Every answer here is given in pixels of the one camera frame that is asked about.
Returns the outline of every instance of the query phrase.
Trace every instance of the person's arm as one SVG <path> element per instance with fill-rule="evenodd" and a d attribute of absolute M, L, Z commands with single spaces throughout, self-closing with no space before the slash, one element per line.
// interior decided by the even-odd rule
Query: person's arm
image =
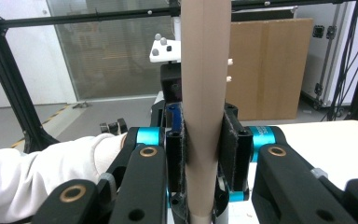
<path fill-rule="evenodd" d="M 121 150 L 125 136 L 83 137 L 31 154 L 0 149 L 0 222 L 34 215 L 63 182 L 80 178 L 97 183 Z"/>

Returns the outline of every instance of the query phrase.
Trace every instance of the white lab coat sleeve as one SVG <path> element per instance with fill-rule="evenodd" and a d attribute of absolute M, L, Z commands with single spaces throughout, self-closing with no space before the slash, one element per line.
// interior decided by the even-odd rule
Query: white lab coat sleeve
<path fill-rule="evenodd" d="M 103 133 L 30 154 L 0 149 L 0 223 L 34 215 L 48 195 L 68 180 L 97 183 L 121 150 L 125 136 Z"/>

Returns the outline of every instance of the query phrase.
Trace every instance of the glass wall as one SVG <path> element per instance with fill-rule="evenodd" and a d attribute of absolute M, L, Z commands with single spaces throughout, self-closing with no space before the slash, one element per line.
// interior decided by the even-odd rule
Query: glass wall
<path fill-rule="evenodd" d="M 159 1 L 48 0 L 52 16 L 167 7 Z M 171 17 L 56 25 L 78 100 L 157 94 L 159 67 L 149 53 L 155 34 L 174 39 Z"/>

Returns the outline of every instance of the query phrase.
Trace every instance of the gray floor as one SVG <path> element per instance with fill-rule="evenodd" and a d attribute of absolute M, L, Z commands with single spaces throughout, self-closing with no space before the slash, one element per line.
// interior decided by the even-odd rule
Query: gray floor
<path fill-rule="evenodd" d="M 90 107 L 68 126 L 57 139 L 70 141 L 88 135 L 98 135 L 99 124 L 124 118 L 128 127 L 144 127 L 150 122 L 150 106 L 155 99 L 135 99 L 89 103 Z M 63 105 L 39 105 L 36 111 L 43 121 L 63 108 Z M 326 109 L 314 110 L 310 105 L 299 102 L 296 119 L 242 121 L 242 125 L 275 125 L 287 123 L 319 122 Z M 23 138 L 21 128 L 11 108 L 0 108 L 0 148 L 10 147 Z"/>
<path fill-rule="evenodd" d="M 43 122 L 63 108 L 63 105 L 37 105 L 35 108 L 39 119 Z M 22 138 L 20 124 L 11 107 L 0 108 L 0 148 L 10 147 Z"/>

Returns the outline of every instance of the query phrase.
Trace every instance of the cardboard panel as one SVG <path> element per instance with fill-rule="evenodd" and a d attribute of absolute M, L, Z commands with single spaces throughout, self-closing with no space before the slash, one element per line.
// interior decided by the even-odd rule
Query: cardboard panel
<path fill-rule="evenodd" d="M 239 120 L 295 119 L 312 19 L 231 23 L 227 102 Z"/>

